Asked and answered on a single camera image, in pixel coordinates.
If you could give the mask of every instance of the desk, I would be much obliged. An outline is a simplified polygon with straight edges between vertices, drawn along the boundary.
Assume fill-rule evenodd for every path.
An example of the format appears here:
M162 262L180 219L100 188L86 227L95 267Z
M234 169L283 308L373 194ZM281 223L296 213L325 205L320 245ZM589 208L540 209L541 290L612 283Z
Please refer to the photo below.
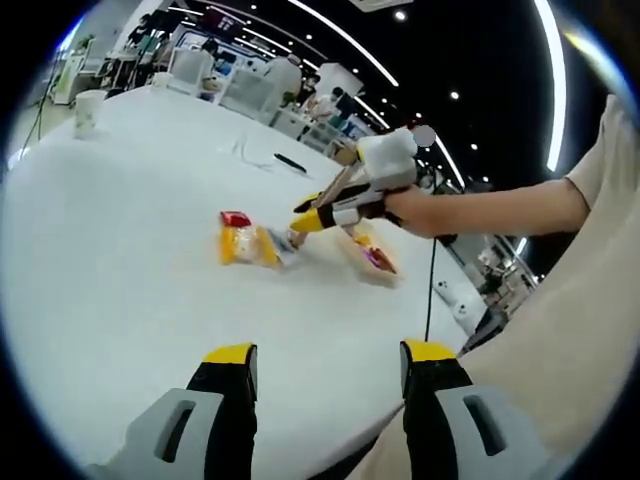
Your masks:
M104 462L134 418L224 344L259 346L255 479L311 475L401 402L398 344L424 335L430 242L375 222L406 276L395 290L359 282L334 231L311 235L288 273L223 267L220 210L285 226L339 166L170 91L107 100L99 128L77 141L70 121L32 147L6 179L2 215L5 338L71 458ZM229 153L240 135L244 160ZM466 281L440 246L439 277ZM432 339L460 349L466 335L433 300Z

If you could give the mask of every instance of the black wire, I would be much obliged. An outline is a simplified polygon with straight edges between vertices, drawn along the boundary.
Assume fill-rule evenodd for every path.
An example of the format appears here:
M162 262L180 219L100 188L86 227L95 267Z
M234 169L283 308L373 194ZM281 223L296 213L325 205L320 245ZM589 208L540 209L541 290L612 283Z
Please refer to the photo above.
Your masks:
M138 52L138 58L136 59L136 63L133 66L133 70L131 71L131 73L129 74L129 79L127 80L127 84L125 85L125 90L130 90L131 89L131 85L136 84L136 76L138 75L138 69L140 68L140 64L142 63L142 60L144 60L144 56L147 53L147 50L149 50L149 46L151 46L151 41L156 38L156 37L152 37L149 35L149 40L147 41L146 45L144 46L144 48L142 49L141 52ZM113 82L113 86L114 88L117 88L118 79L116 78Z
M40 99L40 103L38 104L38 113L36 114L36 119L33 122L31 130L29 130L29 135L27 135L27 139L24 141L24 145L22 145L22 150L20 150L20 160L22 160L22 157L24 156L24 151L27 148L29 140L31 139L31 135L33 135L33 132L35 132L36 127L38 127L38 140L40 140L41 138L42 111L44 110L44 104L47 101L47 95L49 94L49 89L51 88L51 84L53 83L53 79L55 78L56 70L58 68L58 62L60 61L61 57L62 53L56 51L55 56L53 57L53 65L51 66L51 74L49 75L49 79L47 80L47 86L44 89L44 95L42 96L42 98Z
M433 167L432 165L429 165L429 170L431 171L431 175L433 176L433 192L432 192L432 195L435 195L436 192L438 191L438 189L444 183L444 179L438 185L438 183L437 183L437 178L438 177L437 177L437 174L436 174L435 167ZM434 237L433 238L433 243L432 243L432 248L431 248L431 267L429 268L429 296L428 296L428 299L427 299L427 326L425 327L425 331L424 331L424 341L425 342L429 341L429 331L431 329L431 307L432 307L432 301L433 301L433 277L434 277L435 270L436 270L436 249L437 249L437 246L438 246L437 242L438 242L437 237Z
M429 341L429 329L431 328L431 302L433 299L433 275L436 270L436 246L438 239L432 240L433 247L431 249L431 268L429 269L429 299L427 301L427 326L424 331L424 341Z

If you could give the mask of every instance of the yellow cap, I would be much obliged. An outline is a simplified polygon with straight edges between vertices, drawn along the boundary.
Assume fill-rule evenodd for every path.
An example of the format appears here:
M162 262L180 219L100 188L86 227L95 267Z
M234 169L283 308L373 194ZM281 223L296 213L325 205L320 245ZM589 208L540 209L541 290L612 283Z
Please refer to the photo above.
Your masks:
M249 350L253 348L253 343L241 343L239 345L229 345L214 350L206 357L203 363L235 363L244 365L249 360Z
M435 342L423 342L422 340L406 339L404 344L411 352L414 362L426 362L434 360L447 360L456 358L456 354L446 345Z
M324 226L318 216L318 209L316 208L309 210L302 215L298 215L293 222L291 222L289 228L300 233L311 233L324 230Z

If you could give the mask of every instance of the ceiling light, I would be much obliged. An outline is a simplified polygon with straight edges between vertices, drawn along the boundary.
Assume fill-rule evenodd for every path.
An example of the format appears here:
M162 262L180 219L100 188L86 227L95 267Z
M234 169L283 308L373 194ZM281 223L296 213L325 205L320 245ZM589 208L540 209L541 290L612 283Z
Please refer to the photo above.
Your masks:
M547 37L547 45L551 54L551 71L553 73L553 127L551 130L551 142L549 145L549 157L547 168L552 172L558 166L562 135L564 133L565 115L567 109L567 74L562 53L562 42L556 25L553 11L547 0L533 0L538 9L544 33Z
M329 27L331 30L333 30L338 35L340 35L342 38L344 38L347 42L349 42L362 55L364 55L364 57L367 60L369 60L373 64L373 66L376 67L380 71L380 73L382 73L382 75L384 75L386 77L387 80L389 80L391 85L393 85L394 87L397 87L399 85L398 81L393 77L393 75L391 75L391 73L386 68L384 68L382 66L382 64L373 55L371 55L371 53L369 53L369 51L366 48L364 48L362 45L360 45L351 35L349 35L347 32L345 32L338 25L333 23L331 20L329 20L324 15L322 15L322 14L318 13L317 11L315 11L313 8L308 7L304 3L300 2L299 0L289 0L289 3L292 3L296 7L304 10L308 14L310 14L313 17L315 17L318 20L320 20L327 27Z
M396 10L393 12L393 18L398 22L404 22L407 19L407 13L404 10Z
M524 252L524 247L527 246L527 239L523 238L520 240L520 243L518 243L518 246L516 247L516 255L522 255L522 252Z
M238 38L238 37L234 38L234 40L235 40L236 42L239 42L239 43L242 43L242 44L244 44L244 45L247 45L248 47L255 48L256 50L258 50L259 52L261 52L261 53L262 53L262 54L264 54L264 55L268 55L268 56L269 56L269 57L271 57L271 58L275 58L275 55L274 55L273 53L271 53L269 50L265 50L264 48L259 47L259 46L257 46L257 45L254 45L254 44L253 44L253 43L251 43L251 42L247 42L246 40L243 40L243 39Z
M460 186L462 188L465 188L466 184L464 183L464 180L462 179L462 175L460 175L460 171L458 170L458 167L456 167L456 164L454 163L453 158L451 158L451 155L449 155L449 151L444 146L444 143L442 142L442 140L440 139L440 137L438 135L436 135L436 144L438 145L438 148L440 148L440 151L444 155L444 158L447 159L447 162L449 163L449 166L451 167L451 170L453 170L453 174L458 179L458 183L460 184Z
M198 15L199 17L204 15L204 13L202 12L196 12L195 10L188 10L186 8L169 7L168 10L173 10L174 12L190 13L191 15Z
M247 28L247 27L243 27L242 29L245 32L250 33L251 35L254 35L254 36L258 37L258 38L263 39L265 42L269 42L271 45L275 45L276 47L280 47L285 52L291 53L291 49L290 48L287 48L284 45L279 44L278 42L276 42L275 40L270 39L269 37L265 37L261 33L256 32L255 30L251 30L250 28Z
M381 125L383 125L385 128L391 128L389 126L389 124L387 122L384 121L384 119L378 115L373 108L371 108L369 105L367 105L360 97L353 97L353 99L358 102L362 108L364 108L367 112L369 112L373 118L375 118L376 120L378 120L378 122L380 122Z
M234 16L234 15L231 15L231 14L230 14L229 12L227 12L226 10L222 10L221 8L214 7L213 5L209 5L209 6L207 7L207 10L215 10L215 11L217 11L217 12L224 13L227 17L229 17L229 18L233 18L236 22L241 23L241 24L243 24L243 25L246 25L247 23L251 23L251 21L246 21L246 22L245 22L245 21L244 21L244 20L242 20L241 18L238 18L238 17L236 17L236 16Z
M307 60L306 58L302 59L302 63L306 64L309 68L314 69L316 72L319 70L320 67L318 67L317 65L311 63L309 60Z

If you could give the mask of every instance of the cup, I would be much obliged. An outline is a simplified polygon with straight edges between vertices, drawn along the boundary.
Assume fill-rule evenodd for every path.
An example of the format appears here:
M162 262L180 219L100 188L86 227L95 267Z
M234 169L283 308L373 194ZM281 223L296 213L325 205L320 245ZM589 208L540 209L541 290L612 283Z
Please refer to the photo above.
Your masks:
M106 96L104 90L87 90L76 96L75 138L85 140L93 135Z
M151 86L155 88L167 88L172 78L173 75L169 72L158 72L153 76Z

